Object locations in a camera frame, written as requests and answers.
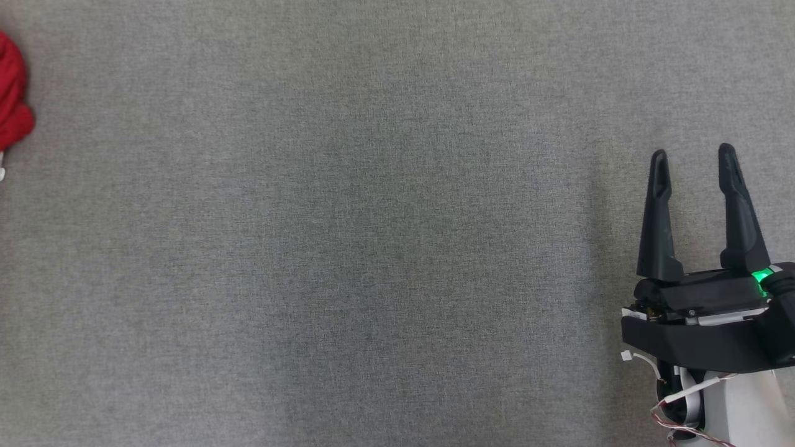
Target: red cloth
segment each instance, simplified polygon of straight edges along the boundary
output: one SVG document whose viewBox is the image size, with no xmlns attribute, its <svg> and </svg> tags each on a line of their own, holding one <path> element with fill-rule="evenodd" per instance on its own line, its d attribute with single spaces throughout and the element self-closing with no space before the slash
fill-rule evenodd
<svg viewBox="0 0 795 447">
<path fill-rule="evenodd" d="M 33 115 L 22 103 L 26 82 L 22 54 L 11 39 L 0 31 L 0 151 L 21 140 L 33 129 Z"/>
</svg>

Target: green led light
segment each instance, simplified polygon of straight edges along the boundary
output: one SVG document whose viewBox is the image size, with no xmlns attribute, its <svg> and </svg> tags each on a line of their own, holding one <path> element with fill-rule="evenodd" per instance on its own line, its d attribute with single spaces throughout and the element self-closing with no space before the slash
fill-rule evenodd
<svg viewBox="0 0 795 447">
<path fill-rule="evenodd" d="M 754 273 L 751 274 L 751 276 L 756 278 L 756 282 L 762 282 L 762 279 L 769 277 L 771 274 L 773 274 L 773 271 L 771 269 L 764 269 L 760 271 L 755 271 Z"/>
</svg>

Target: robotic arm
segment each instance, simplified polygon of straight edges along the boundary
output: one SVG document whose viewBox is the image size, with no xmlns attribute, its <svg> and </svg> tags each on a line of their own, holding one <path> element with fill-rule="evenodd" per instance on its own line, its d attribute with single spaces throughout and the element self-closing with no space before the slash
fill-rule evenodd
<svg viewBox="0 0 795 447">
<path fill-rule="evenodd" d="M 672 429 L 672 445 L 794 447 L 773 370 L 795 365 L 795 263 L 770 263 L 728 144 L 719 149 L 719 180 L 722 269 L 686 274 L 673 253 L 668 158 L 652 156 L 637 269 L 644 279 L 622 310 L 623 340 L 657 357 L 653 416 Z"/>
</svg>

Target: gray fabric surface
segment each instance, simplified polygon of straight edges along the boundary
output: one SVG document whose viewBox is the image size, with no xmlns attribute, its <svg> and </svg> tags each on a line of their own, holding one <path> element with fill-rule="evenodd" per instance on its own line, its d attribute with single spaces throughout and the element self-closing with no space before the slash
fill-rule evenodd
<svg viewBox="0 0 795 447">
<path fill-rule="evenodd" d="M 652 151 L 795 259 L 790 2 L 5 0 L 0 445 L 666 445 L 622 363 Z M 793 403 L 795 376 L 780 374 Z"/>
</svg>

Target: wire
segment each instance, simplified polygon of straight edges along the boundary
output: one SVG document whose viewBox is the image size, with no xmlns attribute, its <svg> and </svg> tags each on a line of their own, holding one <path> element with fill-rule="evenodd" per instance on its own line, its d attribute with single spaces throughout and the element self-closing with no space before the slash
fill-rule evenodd
<svg viewBox="0 0 795 447">
<path fill-rule="evenodd" d="M 695 393 L 696 391 L 701 391 L 701 390 L 703 390 L 706 387 L 711 387 L 712 385 L 715 385 L 716 383 L 720 382 L 721 380 L 729 380 L 732 377 L 736 377 L 736 376 L 737 376 L 736 374 L 724 374 L 724 375 L 719 375 L 717 377 L 713 377 L 712 379 L 709 379 L 709 380 L 704 380 L 702 383 L 699 383 L 698 385 L 694 385 L 694 386 L 692 386 L 692 387 L 690 387 L 690 388 L 688 388 L 686 390 L 682 390 L 682 391 L 679 391 L 678 393 L 673 393 L 672 395 L 665 396 L 661 400 L 661 402 L 671 403 L 671 402 L 677 401 L 677 400 L 683 398 L 686 395 L 691 395 L 691 394 Z"/>
<path fill-rule="evenodd" d="M 621 358 L 625 362 L 632 360 L 632 357 L 638 357 L 640 360 L 643 360 L 644 362 L 651 365 L 652 369 L 654 369 L 654 375 L 657 376 L 657 380 L 662 381 L 662 375 L 660 375 L 660 370 L 657 368 L 657 364 L 649 357 L 646 357 L 643 354 L 638 354 L 637 352 L 630 352 L 629 349 L 621 353 Z"/>
<path fill-rule="evenodd" d="M 659 414 L 657 414 L 657 409 L 663 407 L 664 405 L 666 405 L 668 403 L 675 402 L 678 399 L 681 399 L 681 398 L 683 398 L 686 395 L 690 395 L 690 394 L 695 393 L 697 391 L 703 390 L 706 387 L 710 387 L 711 385 L 715 385 L 718 382 L 721 382 L 723 380 L 729 380 L 732 377 L 736 377 L 736 376 L 737 376 L 736 374 L 724 374 L 724 375 L 719 375 L 718 377 L 715 377 L 713 379 L 705 380 L 702 383 L 699 383 L 698 385 L 695 385 L 693 387 L 687 388 L 686 390 L 682 390 L 682 391 L 680 391 L 678 393 L 665 396 L 660 402 L 657 403 L 657 405 L 655 405 L 655 406 L 653 406 L 651 408 L 651 417 L 652 417 L 652 419 L 658 425 L 672 430 L 671 432 L 668 433 L 668 442 L 669 442 L 669 444 L 671 446 L 675 446 L 677 444 L 677 442 L 673 439 L 673 430 L 676 430 L 676 431 L 684 431 L 684 432 L 687 432 L 687 433 L 695 434 L 698 437 L 702 437 L 702 438 L 706 439 L 707 441 L 710 441 L 710 442 L 715 443 L 717 445 L 722 445 L 723 447 L 737 447 L 736 445 L 731 444 L 730 442 L 721 441 L 720 439 L 718 439 L 716 437 L 712 437 L 712 436 L 706 434 L 705 432 L 703 432 L 703 431 L 701 431 L 699 429 L 694 429 L 692 427 L 684 426 L 682 424 L 677 424 L 675 422 L 666 421 L 663 418 L 661 418 Z"/>
<path fill-rule="evenodd" d="M 651 365 L 651 367 L 654 368 L 654 374 L 657 376 L 657 380 L 662 380 L 662 375 L 660 375 L 660 370 L 659 368 L 657 368 L 657 364 L 653 362 L 649 357 L 646 357 L 643 354 L 638 354 L 637 352 L 633 352 L 632 356 L 638 357 L 640 360 L 643 360 L 644 362 Z"/>
</svg>

